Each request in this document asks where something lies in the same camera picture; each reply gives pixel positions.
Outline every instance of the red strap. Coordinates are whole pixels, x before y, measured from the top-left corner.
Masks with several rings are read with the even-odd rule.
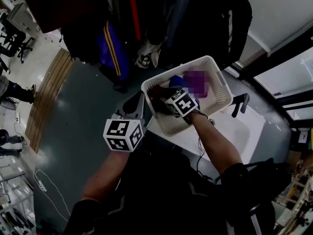
[[[130,0],[130,2],[131,2],[132,13],[133,13],[133,21],[134,21],[136,39],[141,40],[141,33],[140,33],[140,25],[139,25],[139,17],[138,17],[136,0]]]

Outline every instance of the white sink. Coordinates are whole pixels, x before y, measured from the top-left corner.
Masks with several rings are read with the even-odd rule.
[[[226,110],[211,115],[210,118],[214,119],[218,131],[237,148],[243,163],[248,164],[258,143],[265,119],[249,106],[244,114],[239,111],[236,118],[233,118],[231,114],[234,108],[235,105],[229,106]],[[152,117],[148,124],[148,130],[187,151],[196,155],[201,154],[198,147],[199,136],[194,126],[175,136],[168,137],[162,133],[156,119]],[[210,160],[207,154],[203,158]]]

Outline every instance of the forearm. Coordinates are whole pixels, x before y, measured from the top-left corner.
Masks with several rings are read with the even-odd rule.
[[[87,181],[83,199],[103,201],[116,187],[129,155],[129,152],[112,151],[100,169]]]
[[[220,174],[231,165],[242,163],[235,146],[205,116],[191,113],[188,117],[196,129],[208,157]]]

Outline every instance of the gray floor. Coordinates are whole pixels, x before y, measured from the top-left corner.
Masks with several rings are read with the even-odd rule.
[[[85,181],[107,157],[109,150],[102,137],[106,119],[111,117],[117,103],[140,90],[142,81],[164,70],[141,70],[134,76],[127,94],[112,89],[112,83],[96,67],[76,61],[66,83],[57,97],[51,119],[45,128],[37,157],[36,170],[44,171],[63,194],[69,211],[79,201]],[[250,94],[249,105],[267,120],[252,162],[273,157],[276,162],[287,158],[291,131],[284,120],[258,94],[242,82],[225,74],[233,94]],[[146,115],[151,115],[146,108]],[[153,134],[147,135],[160,146],[173,146]],[[198,157],[183,151],[195,166]],[[211,177],[217,176],[215,169],[204,160],[200,170]],[[46,194],[55,203],[59,212],[68,218],[62,197],[45,175],[37,176],[47,188]],[[36,221],[49,221],[62,232],[66,221],[55,211],[48,198],[35,186]]]

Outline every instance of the purple cloth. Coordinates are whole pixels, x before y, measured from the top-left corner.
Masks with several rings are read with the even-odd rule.
[[[207,97],[210,88],[210,77],[205,71],[194,70],[186,71],[183,77],[184,86],[188,88],[188,93],[195,98]]]

